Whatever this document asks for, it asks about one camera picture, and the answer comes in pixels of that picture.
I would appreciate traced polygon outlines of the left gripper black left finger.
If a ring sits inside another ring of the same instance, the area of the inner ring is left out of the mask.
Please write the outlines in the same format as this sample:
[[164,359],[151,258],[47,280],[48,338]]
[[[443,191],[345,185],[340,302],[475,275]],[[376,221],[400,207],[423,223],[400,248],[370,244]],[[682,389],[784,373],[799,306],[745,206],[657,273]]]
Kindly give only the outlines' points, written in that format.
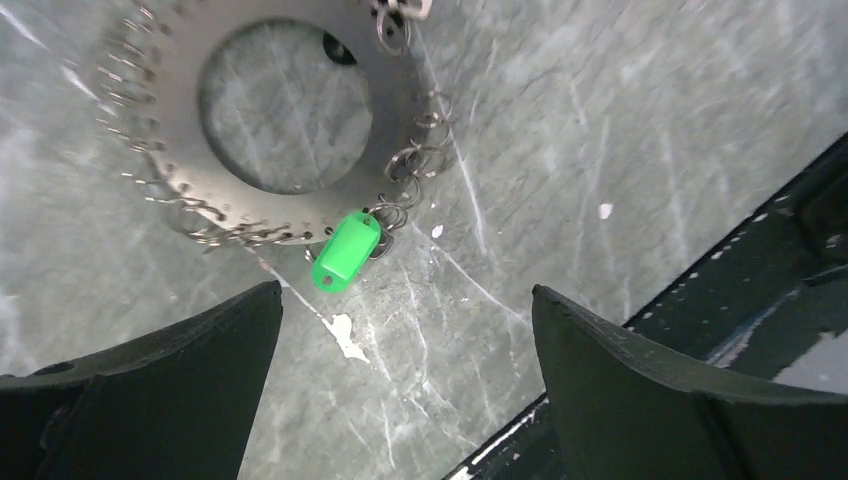
[[258,284],[193,317],[1,379],[5,479],[234,479],[283,318]]

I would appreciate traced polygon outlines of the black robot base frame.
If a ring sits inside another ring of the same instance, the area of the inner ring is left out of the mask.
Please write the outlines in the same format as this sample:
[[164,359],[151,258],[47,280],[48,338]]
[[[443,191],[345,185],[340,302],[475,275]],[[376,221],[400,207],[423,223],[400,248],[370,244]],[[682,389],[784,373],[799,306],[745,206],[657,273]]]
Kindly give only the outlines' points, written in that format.
[[[847,141],[838,139],[620,325],[708,365],[778,383],[847,329]],[[571,479],[547,390],[455,479]]]

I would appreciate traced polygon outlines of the green key tag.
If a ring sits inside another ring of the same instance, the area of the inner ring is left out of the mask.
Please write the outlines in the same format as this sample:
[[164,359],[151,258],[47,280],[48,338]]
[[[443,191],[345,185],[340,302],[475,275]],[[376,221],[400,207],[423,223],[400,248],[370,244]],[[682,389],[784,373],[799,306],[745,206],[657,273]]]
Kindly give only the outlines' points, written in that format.
[[318,255],[306,248],[306,258],[311,262],[314,285],[328,293],[347,289],[369,260],[384,256],[394,244],[391,230],[394,224],[385,225],[380,212],[389,210],[389,204],[350,213],[343,217],[335,229],[326,229],[327,242]]

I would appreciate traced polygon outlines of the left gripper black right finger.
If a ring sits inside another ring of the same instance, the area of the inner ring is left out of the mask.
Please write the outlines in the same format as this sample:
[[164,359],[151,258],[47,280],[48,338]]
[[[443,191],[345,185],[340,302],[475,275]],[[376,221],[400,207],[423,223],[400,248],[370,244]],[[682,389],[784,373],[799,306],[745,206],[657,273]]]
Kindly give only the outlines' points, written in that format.
[[532,291],[571,479],[843,479],[847,398],[720,369]]

